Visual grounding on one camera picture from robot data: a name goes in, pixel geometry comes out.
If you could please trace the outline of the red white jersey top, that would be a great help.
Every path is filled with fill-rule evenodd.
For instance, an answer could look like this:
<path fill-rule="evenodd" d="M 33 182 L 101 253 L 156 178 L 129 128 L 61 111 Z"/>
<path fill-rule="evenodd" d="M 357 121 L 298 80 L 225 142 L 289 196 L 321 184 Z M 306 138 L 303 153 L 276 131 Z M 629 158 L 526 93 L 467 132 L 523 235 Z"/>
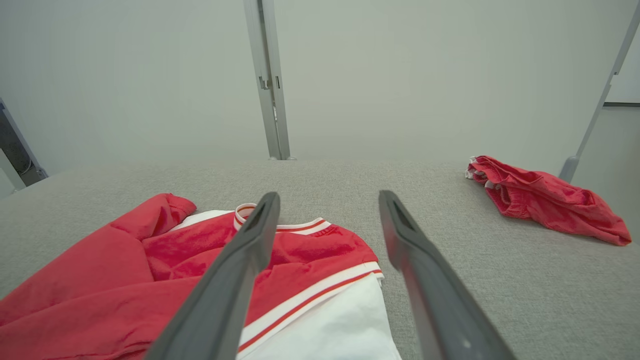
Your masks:
<path fill-rule="evenodd" d="M 0 300 L 0 360 L 142 360 L 255 203 L 157 194 Z M 374 251 L 316 218 L 277 225 L 235 360 L 402 360 Z"/>

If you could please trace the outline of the grey partition post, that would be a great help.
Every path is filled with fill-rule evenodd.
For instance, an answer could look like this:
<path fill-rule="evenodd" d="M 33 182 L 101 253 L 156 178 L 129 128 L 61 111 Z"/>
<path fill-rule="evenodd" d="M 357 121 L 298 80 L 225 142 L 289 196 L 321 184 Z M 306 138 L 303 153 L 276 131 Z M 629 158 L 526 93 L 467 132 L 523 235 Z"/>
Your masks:
<path fill-rule="evenodd" d="M 243 0 L 270 160 L 294 161 L 288 134 L 274 0 Z"/>

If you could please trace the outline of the red white shorts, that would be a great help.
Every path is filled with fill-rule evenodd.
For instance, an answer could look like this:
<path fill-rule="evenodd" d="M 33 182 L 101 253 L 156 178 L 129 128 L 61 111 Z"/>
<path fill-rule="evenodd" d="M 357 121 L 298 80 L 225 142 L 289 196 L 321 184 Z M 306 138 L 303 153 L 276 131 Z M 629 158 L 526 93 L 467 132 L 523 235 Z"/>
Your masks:
<path fill-rule="evenodd" d="M 465 177 L 482 185 L 505 217 L 535 221 L 554 231 L 619 247 L 633 241 L 622 217 L 601 196 L 550 173 L 480 155 L 470 158 Z"/>

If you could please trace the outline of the dark grey panel frame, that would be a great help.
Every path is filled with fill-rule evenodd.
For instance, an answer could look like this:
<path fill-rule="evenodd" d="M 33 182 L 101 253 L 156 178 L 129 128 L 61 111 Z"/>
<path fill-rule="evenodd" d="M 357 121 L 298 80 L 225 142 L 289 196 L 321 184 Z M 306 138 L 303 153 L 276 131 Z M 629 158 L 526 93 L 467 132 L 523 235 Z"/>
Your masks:
<path fill-rule="evenodd" d="M 15 193 L 50 177 L 19 130 L 5 101 L 0 98 L 0 173 Z"/>

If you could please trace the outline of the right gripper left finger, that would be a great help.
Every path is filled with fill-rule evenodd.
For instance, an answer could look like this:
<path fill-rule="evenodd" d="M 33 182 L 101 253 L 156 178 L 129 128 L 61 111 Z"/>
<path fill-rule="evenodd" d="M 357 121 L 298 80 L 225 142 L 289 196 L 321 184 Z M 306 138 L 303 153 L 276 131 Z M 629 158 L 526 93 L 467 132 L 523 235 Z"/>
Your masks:
<path fill-rule="evenodd" d="M 269 264 L 281 198 L 266 193 L 144 360 L 235 360 L 255 278 Z"/>

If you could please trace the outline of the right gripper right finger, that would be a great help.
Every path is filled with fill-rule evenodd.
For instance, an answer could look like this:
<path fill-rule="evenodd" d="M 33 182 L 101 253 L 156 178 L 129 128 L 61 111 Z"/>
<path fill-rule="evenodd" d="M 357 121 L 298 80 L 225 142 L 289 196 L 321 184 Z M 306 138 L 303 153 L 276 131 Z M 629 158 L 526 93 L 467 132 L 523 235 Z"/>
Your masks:
<path fill-rule="evenodd" d="M 379 192 L 387 255 L 406 284 L 422 360 L 517 360 L 397 194 Z"/>

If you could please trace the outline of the grey slanted frame pole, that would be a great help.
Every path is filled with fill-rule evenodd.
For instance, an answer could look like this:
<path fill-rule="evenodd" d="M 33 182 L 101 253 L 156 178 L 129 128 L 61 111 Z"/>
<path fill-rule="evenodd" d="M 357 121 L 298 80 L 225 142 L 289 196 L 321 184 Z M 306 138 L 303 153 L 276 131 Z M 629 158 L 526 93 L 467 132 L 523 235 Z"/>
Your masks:
<path fill-rule="evenodd" d="M 626 55 L 629 52 L 629 49 L 633 43 L 633 39 L 635 37 L 636 31 L 638 29 L 638 27 L 640 26 L 640 0 L 637 0 L 636 3 L 636 7 L 634 9 L 634 12 L 632 14 L 630 23 L 627 27 L 626 30 L 626 34 L 622 40 L 622 44 L 621 47 L 617 53 L 617 57 L 615 57 L 615 62 L 614 62 L 614 66 L 612 67 L 612 70 L 610 71 L 610 74 L 608 75 L 608 79 L 606 80 L 606 84 L 605 87 L 601 93 L 601 96 L 599 97 L 599 100 L 596 104 L 594 113 L 592 115 L 592 118 L 590 119 L 589 125 L 587 126 L 587 129 L 583 135 L 582 141 L 580 142 L 580 145 L 578 147 L 578 150 L 576 151 L 575 155 L 572 155 L 570 157 L 566 158 L 565 163 L 563 164 L 563 167 L 560 171 L 559 174 L 559 178 L 564 180 L 567 183 L 571 183 L 573 180 L 573 177 L 576 173 L 576 170 L 578 169 L 578 165 L 581 159 L 581 155 L 583 154 L 583 152 L 585 151 L 586 145 L 588 143 L 588 140 L 595 128 L 596 122 L 599 118 L 599 114 L 601 112 L 601 110 L 603 109 L 605 102 L 606 102 L 606 98 L 610 93 L 611 90 L 611 82 L 613 80 L 613 78 L 618 75 L 618 73 L 621 71 L 622 66 L 624 64 L 624 61 L 626 59 Z"/>

